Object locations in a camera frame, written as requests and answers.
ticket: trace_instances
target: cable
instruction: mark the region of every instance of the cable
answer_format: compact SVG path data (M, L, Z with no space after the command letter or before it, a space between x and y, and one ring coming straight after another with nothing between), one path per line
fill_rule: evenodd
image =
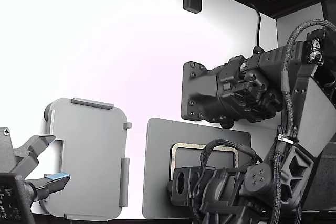
M281 211L281 177L280 164L282 159L282 152L276 151L273 169L273 181L275 182L273 213L270 224L277 224Z
M301 217L302 217L302 207L301 203L298 203L298 205L295 208L295 224L301 223Z
M293 46L295 43L295 40L300 35L302 31L307 29L311 26L325 26L330 28L332 31L336 32L336 26L326 20L322 19L313 19L306 22L303 22L301 25L299 25L291 34L289 37L287 44L286 44L286 55L282 62L282 71L281 71L281 91L286 103L286 125L283 125L285 127L285 132L291 131L293 129L294 119L293 119L293 105L291 100L291 92L290 92L290 85L289 85L289 76L288 76L288 63L289 63L289 57L293 50Z
M225 140L225 139L215 139L212 140L211 142L209 142L205 148L202 150L201 155L200 155L200 159L199 161L201 162L201 174L200 177L198 178L198 181L196 182L194 188L193 188L193 197L192 197L192 201L191 201L191 207L192 207L192 212L193 215L195 217L196 220L198 220L199 222L201 221L201 215L198 213L198 209L195 208L195 195L196 195L196 191L198 189L198 186L200 185L204 174L205 174L205 168L206 168L206 164L210 158L211 152L212 150L217 147L217 146L227 146L227 147L231 147L234 148L238 151L241 151L247 155L249 155L251 157L250 162L248 162L246 165L252 165L252 164L256 164L258 161L259 162L263 162L263 160L256 154L256 152L243 144L238 144L229 140Z
M261 14L260 11L256 8L256 6L252 3L250 3L250 6L253 7L254 10L256 10L257 15L258 15L258 26L257 26L257 46L259 46L259 41L260 41L260 26L261 26Z

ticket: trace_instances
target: braided cable sleeve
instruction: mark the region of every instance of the braided cable sleeve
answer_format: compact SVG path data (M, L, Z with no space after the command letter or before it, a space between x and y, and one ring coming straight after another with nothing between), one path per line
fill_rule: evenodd
M280 164L281 164L282 152L277 151L275 153L274 169L273 169L273 181L275 183L274 190L274 202L273 213L270 224L278 224L280 211L281 211L281 177L280 177Z
M204 177L206 164L207 164L207 162L210 158L210 154L215 147L220 146L220 145L224 145L224 146L227 146L227 147L234 148L238 151L241 151L241 152L249 155L251 157L251 160L247 164L245 164L244 166L256 164L258 161L260 161L261 163L263 162L263 160L256 154L256 152L252 148L250 148L246 145L238 144L236 142L232 142L232 141L225 140L225 139L215 139L215 140L212 140L211 142L209 142L205 146L205 148L202 150L201 155L199 157L200 158L199 161L201 163L201 174L200 174L200 177L198 178L198 180L197 180L197 182L196 182L196 184L193 188L193 196L192 196L192 200L191 200L192 214L195 217L195 219L199 222L201 221L201 215L199 213L199 210L196 209L196 207L195 207L195 195L196 195L198 186L200 185L200 183L201 183L201 181Z
M301 223L301 217L302 217L302 207L301 203L298 203L298 205L295 208L295 224Z
M286 117L286 130L292 130L293 129L293 124L294 124L294 120L293 120L293 105L292 105L292 100L291 100L291 92L290 92L290 86L289 86L289 76L288 76L288 63L289 63L289 58L290 58L290 54L293 50L293 46L295 43L295 40L297 39L297 37L300 35L300 33L302 31L304 31L305 29L307 29L308 27L311 26L325 26L330 28L332 31L336 32L336 26L327 21L327 20L322 20L322 19L313 19L313 20L309 20L306 22L303 22L302 24L300 24L291 34L291 36L289 37L287 44L286 44L286 54L285 54L285 58L282 62L282 72L281 72L281 90L282 90L282 94L286 103L286 107L287 107L287 117Z

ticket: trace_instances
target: white backdrop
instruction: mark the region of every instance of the white backdrop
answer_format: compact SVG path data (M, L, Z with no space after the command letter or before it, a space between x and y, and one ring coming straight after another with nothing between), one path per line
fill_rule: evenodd
M203 0L197 15L184 11L182 0L0 0L0 9L0 126L10 128L19 147L45 132L44 109L58 98L121 108L133 123L129 207L121 219L143 218L148 119L182 121L183 64L211 69L236 55L249 57L255 45L256 13L233 0ZM260 43L277 47L276 21L264 15ZM236 129L250 131L264 156L278 121L242 122ZM44 151L29 178L58 172L58 151L57 145ZM38 204L33 211L43 212Z

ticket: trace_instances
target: light gray bracket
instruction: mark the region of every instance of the light gray bracket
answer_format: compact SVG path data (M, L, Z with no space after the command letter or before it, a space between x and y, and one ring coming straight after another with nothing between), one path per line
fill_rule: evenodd
M46 130L62 139L60 172L71 179L41 206L69 220L108 221L127 206L131 123L113 104L58 99L45 110Z

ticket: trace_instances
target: bolt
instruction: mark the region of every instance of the bolt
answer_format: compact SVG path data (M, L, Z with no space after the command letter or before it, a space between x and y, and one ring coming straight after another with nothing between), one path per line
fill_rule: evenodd
M255 81L255 80L256 80L256 76L252 75L251 78L250 78L250 81Z
M9 136L10 135L9 128L4 128L4 135L5 136Z
M247 64L243 62L243 64L240 65L240 71L243 72L246 67L247 67Z
M312 52L312 53L310 54L310 56L309 56L309 60L310 60L310 61L313 61L313 60L315 60L316 58L321 58L321 56L322 56L322 54L321 54L320 52L318 52L318 51L316 51L316 52Z

